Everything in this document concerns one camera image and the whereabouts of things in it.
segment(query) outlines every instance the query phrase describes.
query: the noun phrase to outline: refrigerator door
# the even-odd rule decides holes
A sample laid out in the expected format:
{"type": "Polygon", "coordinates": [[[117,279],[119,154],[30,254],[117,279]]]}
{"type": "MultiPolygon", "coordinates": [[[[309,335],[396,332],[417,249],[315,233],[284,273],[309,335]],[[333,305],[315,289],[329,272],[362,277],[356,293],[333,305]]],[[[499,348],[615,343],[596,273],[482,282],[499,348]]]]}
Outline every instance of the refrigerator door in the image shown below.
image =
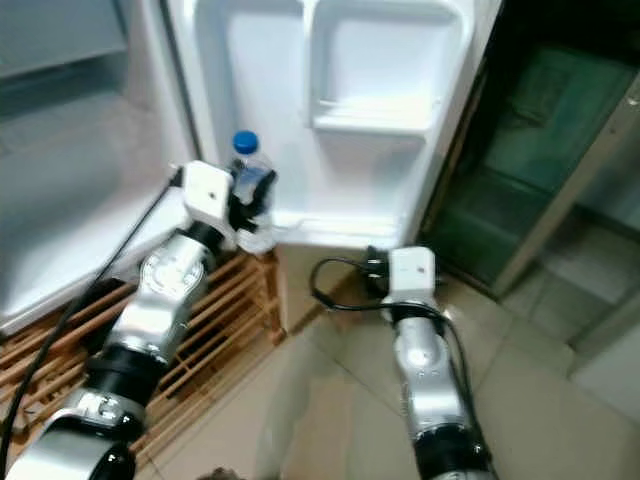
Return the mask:
{"type": "MultiPolygon", "coordinates": [[[[154,1],[0,3],[0,334],[76,295],[194,158],[168,40],[154,1]]],[[[171,192],[116,273],[185,220],[171,192]]]]}
{"type": "Polygon", "coordinates": [[[280,243],[410,242],[499,3],[478,5],[168,0],[203,159],[227,165],[233,133],[258,134],[280,243]]]}

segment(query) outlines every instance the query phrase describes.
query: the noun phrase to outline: water bottle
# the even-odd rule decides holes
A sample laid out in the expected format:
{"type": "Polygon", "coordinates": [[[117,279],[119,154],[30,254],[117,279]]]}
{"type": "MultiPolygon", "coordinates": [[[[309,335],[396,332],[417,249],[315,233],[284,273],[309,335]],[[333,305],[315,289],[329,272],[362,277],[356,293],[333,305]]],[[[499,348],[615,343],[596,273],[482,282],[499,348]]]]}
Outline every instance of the water bottle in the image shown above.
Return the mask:
{"type": "MultiPolygon", "coordinates": [[[[236,161],[242,163],[233,189],[233,193],[240,199],[243,205],[248,206],[254,200],[256,186],[267,175],[272,174],[273,164],[259,151],[258,136],[248,130],[237,132],[233,136],[233,148],[236,152],[236,161]]],[[[260,202],[260,206],[254,212],[252,222],[256,225],[254,232],[245,229],[238,230],[238,246],[248,253],[259,255],[271,250],[276,242],[271,219],[271,207],[273,204],[273,188],[260,202]]]]}

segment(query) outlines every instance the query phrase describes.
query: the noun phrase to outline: tiled floor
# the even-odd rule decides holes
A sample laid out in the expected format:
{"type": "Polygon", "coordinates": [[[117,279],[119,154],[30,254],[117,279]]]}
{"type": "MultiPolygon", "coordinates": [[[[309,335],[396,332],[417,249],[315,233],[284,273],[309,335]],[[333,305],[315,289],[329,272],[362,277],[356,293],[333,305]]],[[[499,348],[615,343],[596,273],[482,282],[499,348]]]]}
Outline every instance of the tiled floor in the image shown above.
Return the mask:
{"type": "MultiPolygon", "coordinates": [[[[440,302],[502,480],[640,478],[640,429],[565,380],[570,349],[458,282],[440,302]]],[[[320,316],[137,478],[417,479],[391,342],[377,315],[320,316]]]]}
{"type": "Polygon", "coordinates": [[[549,336],[572,343],[638,289],[640,243],[570,216],[504,305],[549,336]]]}

